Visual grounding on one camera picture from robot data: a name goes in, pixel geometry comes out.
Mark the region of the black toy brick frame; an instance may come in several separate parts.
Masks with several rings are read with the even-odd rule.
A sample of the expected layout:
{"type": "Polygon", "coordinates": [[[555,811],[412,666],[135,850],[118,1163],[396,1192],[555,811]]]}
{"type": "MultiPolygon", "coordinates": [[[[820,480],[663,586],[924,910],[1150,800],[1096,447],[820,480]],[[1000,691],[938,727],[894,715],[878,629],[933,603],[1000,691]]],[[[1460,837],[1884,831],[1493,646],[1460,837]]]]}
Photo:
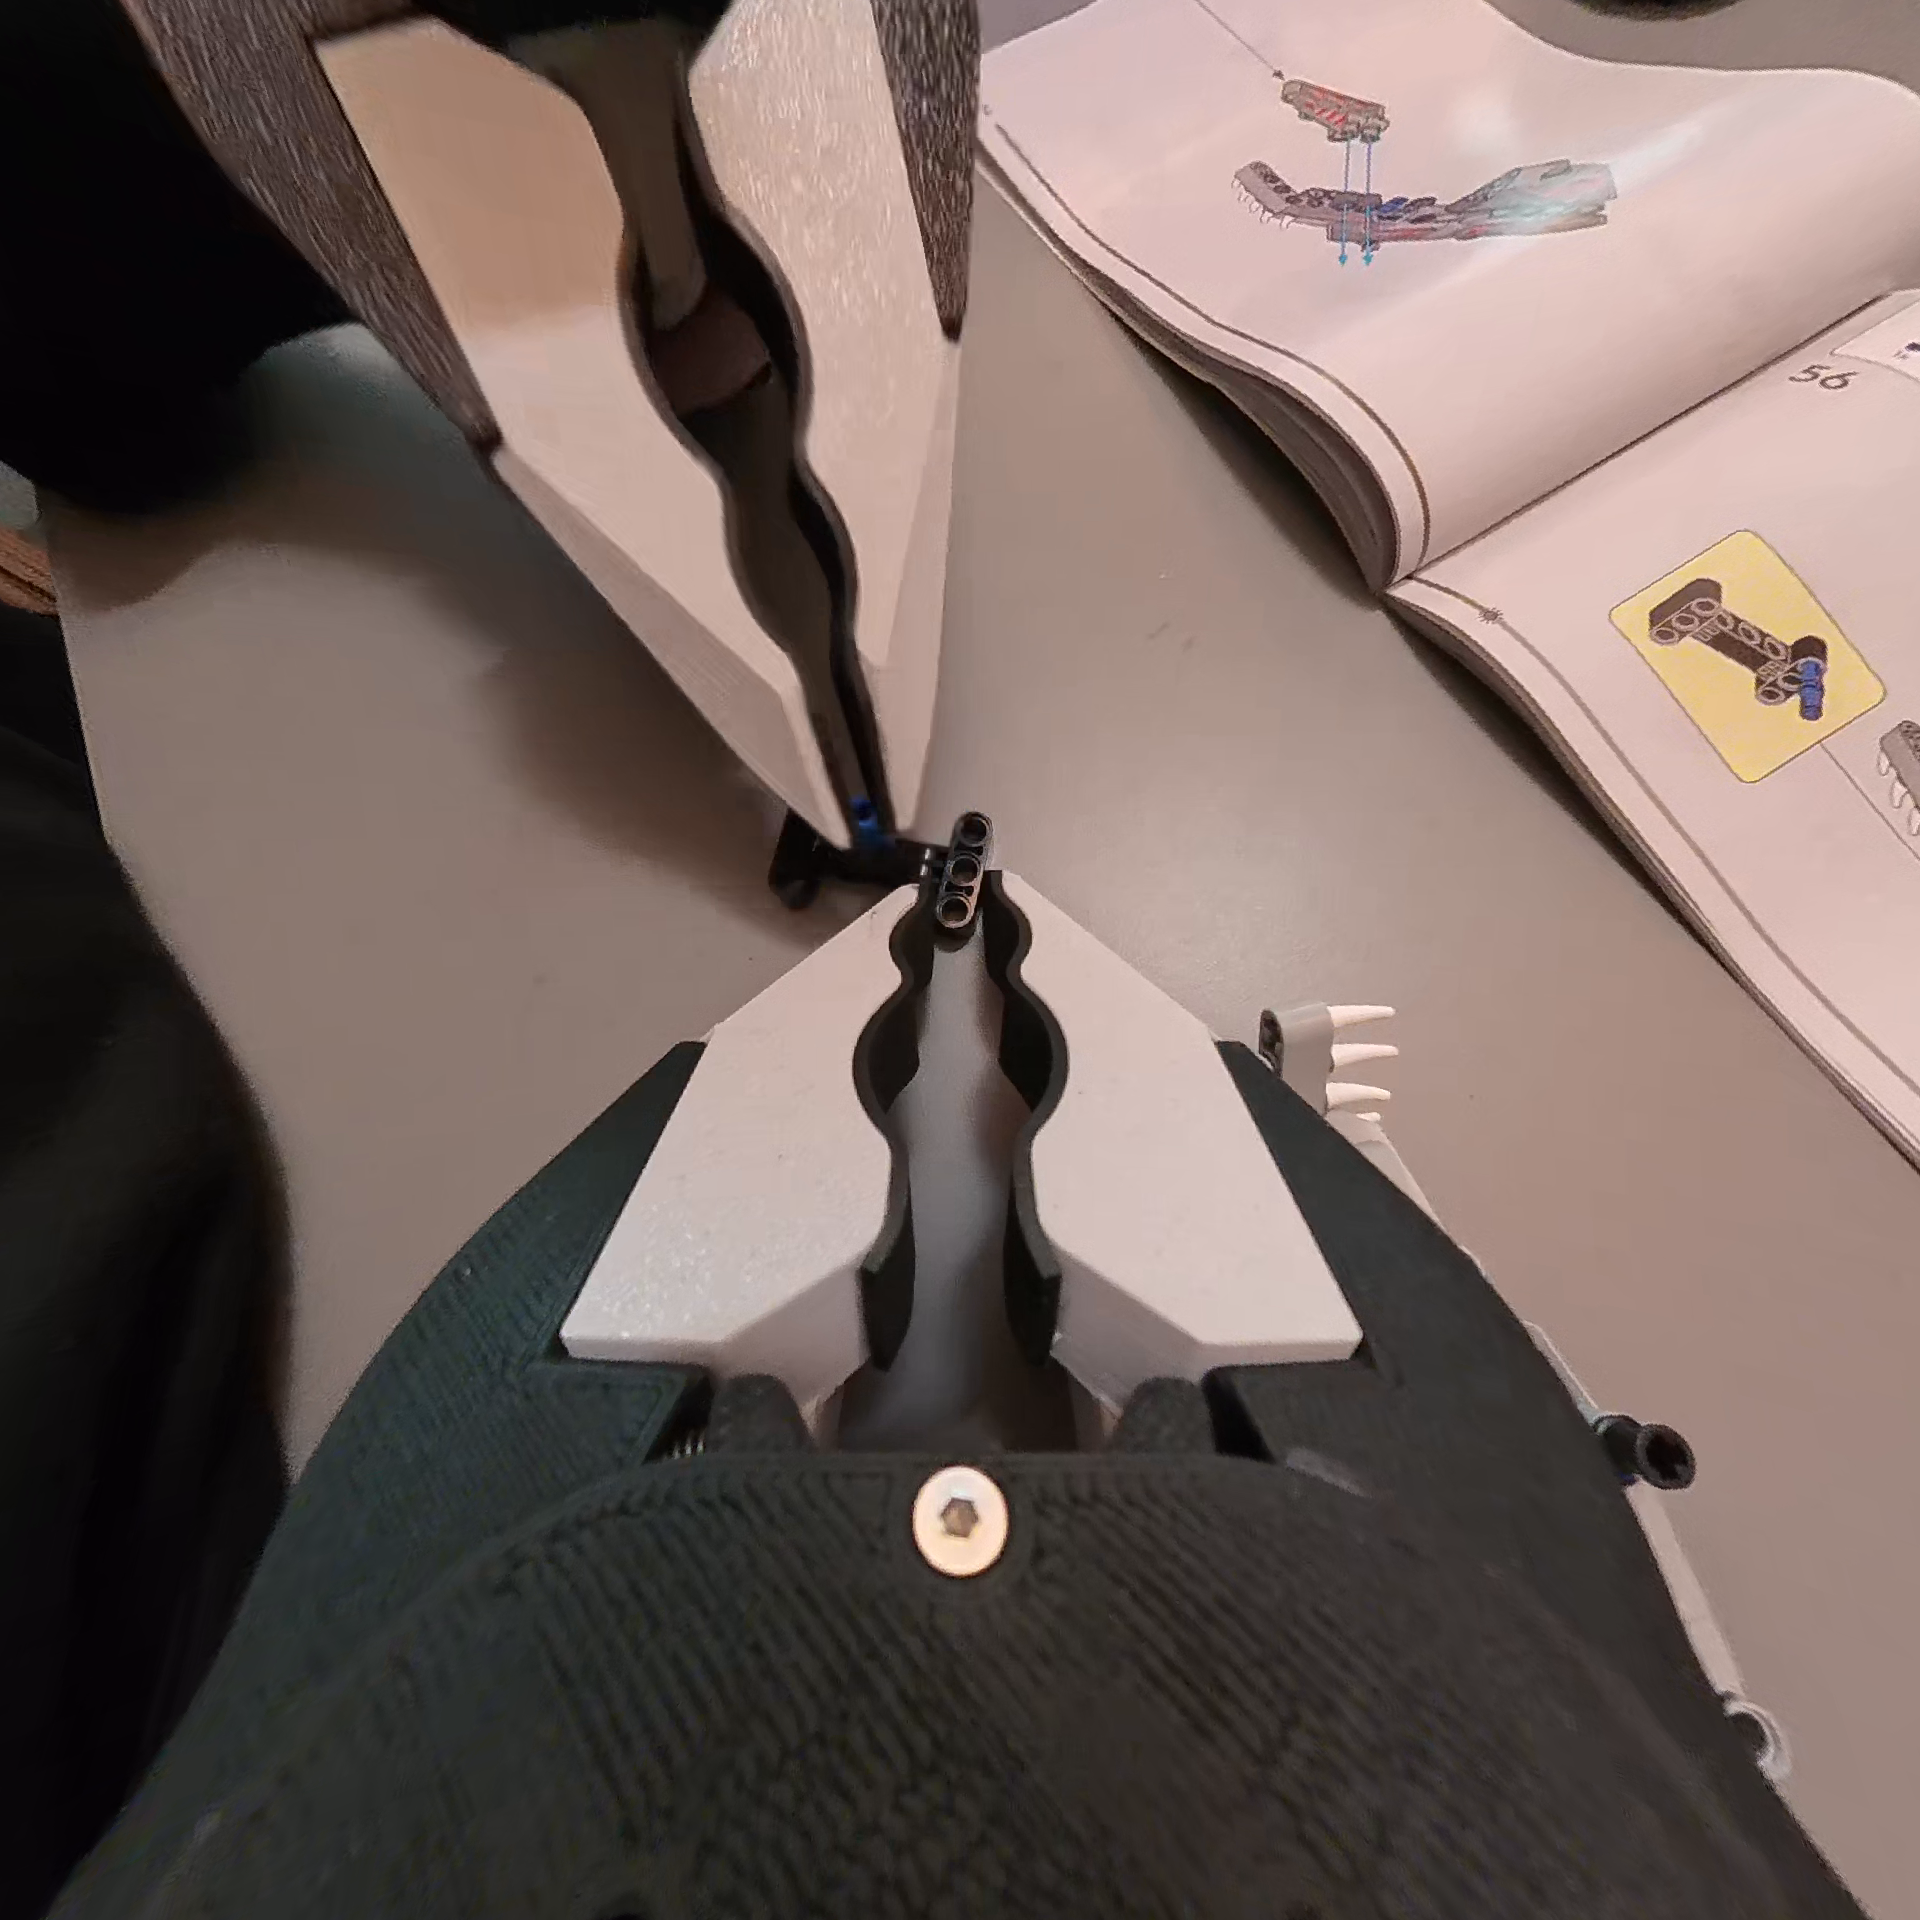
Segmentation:
{"type": "Polygon", "coordinates": [[[879,847],[839,847],[789,811],[765,877],[791,910],[808,906],[823,888],[914,888],[928,902],[935,939],[959,946],[978,920],[992,843],[992,818],[978,808],[962,811],[940,843],[891,831],[879,847]]]}

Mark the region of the grey toy brick shark head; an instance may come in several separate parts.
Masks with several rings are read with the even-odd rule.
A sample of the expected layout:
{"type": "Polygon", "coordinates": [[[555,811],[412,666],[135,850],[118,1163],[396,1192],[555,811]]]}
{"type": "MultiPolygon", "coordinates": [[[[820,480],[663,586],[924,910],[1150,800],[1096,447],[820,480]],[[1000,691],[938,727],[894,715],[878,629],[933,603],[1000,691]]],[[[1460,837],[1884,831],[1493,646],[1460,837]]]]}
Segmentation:
{"type": "MultiPolygon", "coordinates": [[[[1392,1016],[1395,1008],[1381,1002],[1301,1000],[1280,1011],[1262,1010],[1258,1055],[1330,1128],[1357,1146],[1392,1185],[1404,1190],[1421,1211],[1432,1213],[1424,1189],[1413,1178],[1386,1136],[1382,1105],[1389,1102],[1389,1093],[1360,1077],[1360,1070],[1376,1070],[1399,1055],[1395,1043],[1371,1035],[1376,1024],[1392,1016]]],[[[1784,1730],[1749,1694],[1732,1645],[1720,1632],[1711,1601],[1668,1514],[1668,1503],[1696,1479],[1696,1453],[1690,1439],[1666,1424],[1602,1408],[1573,1375],[1564,1352],[1556,1351],[1542,1328],[1524,1322],[1524,1333],[1544,1355],[1580,1421],[1605,1450],[1662,1571],[1696,1664],[1717,1694],[1720,1714],[1735,1725],[1759,1774],[1771,1785],[1784,1785],[1792,1769],[1784,1730]]]]}

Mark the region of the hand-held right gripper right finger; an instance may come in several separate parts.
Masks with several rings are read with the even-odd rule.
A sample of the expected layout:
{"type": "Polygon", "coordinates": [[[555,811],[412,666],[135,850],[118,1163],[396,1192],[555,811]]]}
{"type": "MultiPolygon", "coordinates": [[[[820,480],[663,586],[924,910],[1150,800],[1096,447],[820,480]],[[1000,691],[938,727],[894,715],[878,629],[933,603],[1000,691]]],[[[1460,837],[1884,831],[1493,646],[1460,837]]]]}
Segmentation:
{"type": "Polygon", "coordinates": [[[1083,1435],[1154,1379],[1351,1359],[1360,1320],[1203,1018],[1008,870],[981,942],[1023,1103],[1005,1319],[1083,1435]]]}

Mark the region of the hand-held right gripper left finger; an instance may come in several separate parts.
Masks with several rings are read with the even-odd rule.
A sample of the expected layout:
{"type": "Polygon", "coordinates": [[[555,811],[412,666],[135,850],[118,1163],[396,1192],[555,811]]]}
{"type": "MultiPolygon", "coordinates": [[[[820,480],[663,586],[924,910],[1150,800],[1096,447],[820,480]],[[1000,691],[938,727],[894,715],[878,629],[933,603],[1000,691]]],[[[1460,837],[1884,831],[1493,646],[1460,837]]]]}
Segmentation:
{"type": "Polygon", "coordinates": [[[930,928],[903,885],[719,1021],[559,1342],[708,1374],[888,1368],[914,1302],[906,1152],[930,928]]]}

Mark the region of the toy brick instruction booklet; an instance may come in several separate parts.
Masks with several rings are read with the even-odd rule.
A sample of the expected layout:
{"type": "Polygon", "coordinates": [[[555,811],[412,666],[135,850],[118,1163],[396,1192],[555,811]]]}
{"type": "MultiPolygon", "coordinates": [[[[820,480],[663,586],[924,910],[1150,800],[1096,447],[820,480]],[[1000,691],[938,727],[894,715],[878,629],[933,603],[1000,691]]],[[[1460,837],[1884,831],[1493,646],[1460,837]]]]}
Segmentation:
{"type": "Polygon", "coordinates": [[[1107,1],[984,55],[978,149],[1916,1159],[1916,91],[1107,1]]]}

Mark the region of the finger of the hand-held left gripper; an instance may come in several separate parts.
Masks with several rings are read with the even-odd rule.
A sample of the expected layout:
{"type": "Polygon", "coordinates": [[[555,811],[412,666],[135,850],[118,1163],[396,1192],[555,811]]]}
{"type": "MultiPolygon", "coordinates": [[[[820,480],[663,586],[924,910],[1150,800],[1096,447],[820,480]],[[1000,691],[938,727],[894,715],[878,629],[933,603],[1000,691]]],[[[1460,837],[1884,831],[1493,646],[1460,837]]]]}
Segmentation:
{"type": "Polygon", "coordinates": [[[628,216],[587,114],[431,16],[324,38],[319,65],[496,419],[496,475],[756,779],[843,846],[717,478],[640,367],[628,216]]]}
{"type": "Polygon", "coordinates": [[[962,339],[930,306],[867,1],[735,3],[694,55],[711,186],[797,346],[797,480],[827,534],[840,805],[914,822],[938,705],[962,339]]]}

